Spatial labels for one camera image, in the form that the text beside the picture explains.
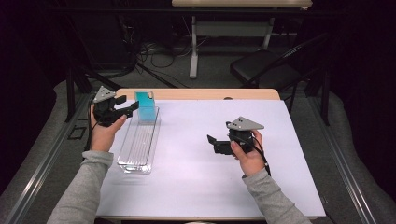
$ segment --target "transparent container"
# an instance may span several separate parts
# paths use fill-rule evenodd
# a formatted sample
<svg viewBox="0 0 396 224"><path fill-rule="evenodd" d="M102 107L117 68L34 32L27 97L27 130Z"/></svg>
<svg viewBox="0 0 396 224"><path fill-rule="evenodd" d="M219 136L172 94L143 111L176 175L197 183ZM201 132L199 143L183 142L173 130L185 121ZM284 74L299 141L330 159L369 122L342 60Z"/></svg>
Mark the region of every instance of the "transparent container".
<svg viewBox="0 0 396 224"><path fill-rule="evenodd" d="M131 119L127 134L117 159L117 164L124 173L143 174L151 173L154 161L155 147L160 131L160 108L152 107L154 119L147 121L137 114Z"/></svg>

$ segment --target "gray sleeve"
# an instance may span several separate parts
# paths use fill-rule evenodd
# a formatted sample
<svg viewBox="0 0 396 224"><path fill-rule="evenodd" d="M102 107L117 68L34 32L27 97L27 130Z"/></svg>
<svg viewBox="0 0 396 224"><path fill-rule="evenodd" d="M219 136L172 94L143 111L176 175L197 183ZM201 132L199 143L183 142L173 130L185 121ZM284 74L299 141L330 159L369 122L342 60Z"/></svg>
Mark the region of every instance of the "gray sleeve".
<svg viewBox="0 0 396 224"><path fill-rule="evenodd" d="M113 154L86 151L82 156L85 160L53 209L48 223L94 222L100 201L100 188L113 162Z"/></svg>
<svg viewBox="0 0 396 224"><path fill-rule="evenodd" d="M311 223L264 169L243 180L267 223Z"/></svg>

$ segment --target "wooden desk top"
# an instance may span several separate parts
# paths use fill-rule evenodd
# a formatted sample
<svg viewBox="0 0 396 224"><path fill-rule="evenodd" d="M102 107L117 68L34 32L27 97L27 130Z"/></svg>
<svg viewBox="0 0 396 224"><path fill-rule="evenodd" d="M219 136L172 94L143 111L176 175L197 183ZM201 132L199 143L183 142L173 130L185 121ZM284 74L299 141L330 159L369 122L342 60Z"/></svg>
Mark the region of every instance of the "wooden desk top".
<svg viewBox="0 0 396 224"><path fill-rule="evenodd" d="M117 96L126 95L134 100L135 91L152 91L156 100L280 100L273 89L119 89Z"/></svg>
<svg viewBox="0 0 396 224"><path fill-rule="evenodd" d="M173 0L174 7L310 7L311 0Z"/></svg>

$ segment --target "white tabletop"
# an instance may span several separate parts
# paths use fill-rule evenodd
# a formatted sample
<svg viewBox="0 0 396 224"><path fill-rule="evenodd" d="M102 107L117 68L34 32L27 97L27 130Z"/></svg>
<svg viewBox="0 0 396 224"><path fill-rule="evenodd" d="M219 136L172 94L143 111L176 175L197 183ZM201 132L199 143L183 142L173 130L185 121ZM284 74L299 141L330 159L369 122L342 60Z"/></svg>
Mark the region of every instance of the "white tabletop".
<svg viewBox="0 0 396 224"><path fill-rule="evenodd" d="M174 7L310 7L311 0L172 0Z"/></svg>
<svg viewBox="0 0 396 224"><path fill-rule="evenodd" d="M239 116L265 126L261 130L265 155L283 192L307 217L325 216L283 101L157 100L156 106L162 123L151 174L125 174L116 163L127 120L111 148L115 161L102 186L97 216L263 219L241 179L239 162L232 156L215 154L206 139L209 134L228 140L225 122Z"/></svg>

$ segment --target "chair seat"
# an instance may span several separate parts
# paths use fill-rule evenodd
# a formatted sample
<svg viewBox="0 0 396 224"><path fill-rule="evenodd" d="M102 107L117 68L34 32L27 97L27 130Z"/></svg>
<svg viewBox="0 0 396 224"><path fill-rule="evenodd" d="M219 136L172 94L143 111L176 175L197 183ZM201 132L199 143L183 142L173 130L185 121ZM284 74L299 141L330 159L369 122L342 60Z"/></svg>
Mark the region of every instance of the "chair seat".
<svg viewBox="0 0 396 224"><path fill-rule="evenodd" d="M262 49L245 56L230 65L231 73L246 83L259 74L265 67L279 58L271 51ZM287 64L275 67L260 76L259 88L281 91L301 77L301 74Z"/></svg>

